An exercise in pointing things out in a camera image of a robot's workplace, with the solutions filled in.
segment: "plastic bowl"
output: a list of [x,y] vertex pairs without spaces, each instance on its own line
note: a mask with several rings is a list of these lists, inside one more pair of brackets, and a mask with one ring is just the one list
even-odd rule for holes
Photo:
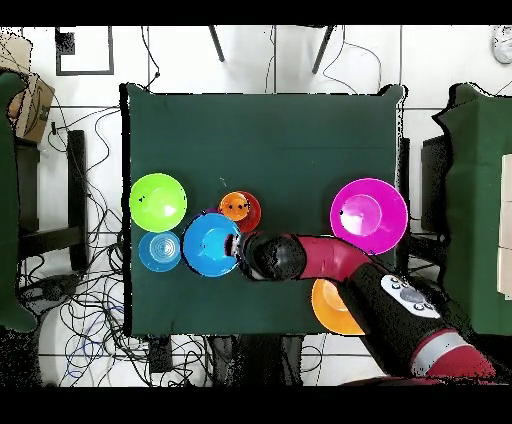
[[139,242],[139,258],[151,271],[170,271],[181,259],[180,239],[170,231],[146,233]]
[[135,182],[130,193],[130,213],[143,230],[161,233],[176,227],[187,210],[181,184],[166,174],[149,174]]
[[252,230],[254,230],[260,223],[260,202],[258,202],[258,199],[256,199],[256,197],[254,197],[251,193],[247,193],[246,191],[239,191],[238,193],[243,194],[247,201],[249,202],[249,213],[245,218],[237,222],[238,228],[242,233],[249,233]]
[[249,201],[239,191],[226,194],[219,204],[219,212],[232,221],[240,221],[249,214]]
[[226,216],[219,213],[201,214],[183,234],[182,254],[189,267],[205,277],[221,277],[238,264],[226,255],[229,236],[238,237],[240,230]]
[[331,281],[321,278],[315,280],[311,304],[316,318],[329,331],[346,336],[364,335]]
[[391,184],[375,178],[352,181],[331,206],[331,228],[366,253],[379,255],[397,245],[409,215],[404,199]]

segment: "blue bowl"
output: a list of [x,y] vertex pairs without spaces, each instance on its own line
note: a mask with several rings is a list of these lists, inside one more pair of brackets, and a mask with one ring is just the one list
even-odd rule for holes
[[139,258],[151,271],[170,271],[181,259],[180,239],[170,231],[147,233],[139,242]]
[[183,235],[182,253],[190,268],[205,277],[221,277],[237,266],[233,256],[226,255],[229,235],[240,230],[229,218],[219,213],[196,217]]

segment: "orange bowl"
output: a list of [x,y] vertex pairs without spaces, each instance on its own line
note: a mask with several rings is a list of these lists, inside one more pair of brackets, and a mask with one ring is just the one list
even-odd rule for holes
[[249,201],[240,192],[234,191],[226,194],[219,205],[219,212],[232,221],[240,221],[249,214]]
[[333,333],[345,336],[363,336],[364,331],[352,317],[336,285],[329,280],[319,278],[313,284],[311,303],[316,318]]

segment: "yellow bowl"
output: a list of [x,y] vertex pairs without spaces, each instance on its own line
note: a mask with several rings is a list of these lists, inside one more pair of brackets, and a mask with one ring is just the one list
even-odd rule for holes
[[316,318],[329,331],[345,336],[364,335],[331,281],[322,278],[315,280],[311,303]]

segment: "cardboard box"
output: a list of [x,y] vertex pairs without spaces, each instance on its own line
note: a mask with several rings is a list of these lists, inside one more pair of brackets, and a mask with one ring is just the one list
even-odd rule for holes
[[9,70],[27,81],[27,89],[9,105],[9,118],[16,126],[16,136],[34,143],[43,137],[54,89],[30,72],[32,43],[19,35],[0,32],[0,70]]
[[30,72],[32,43],[19,35],[0,32],[0,68],[14,72]]
[[30,74],[28,76],[27,89],[24,95],[20,93],[23,95],[23,99],[16,122],[17,137],[34,143],[41,141],[48,121],[54,92],[53,87],[46,84],[39,75]]

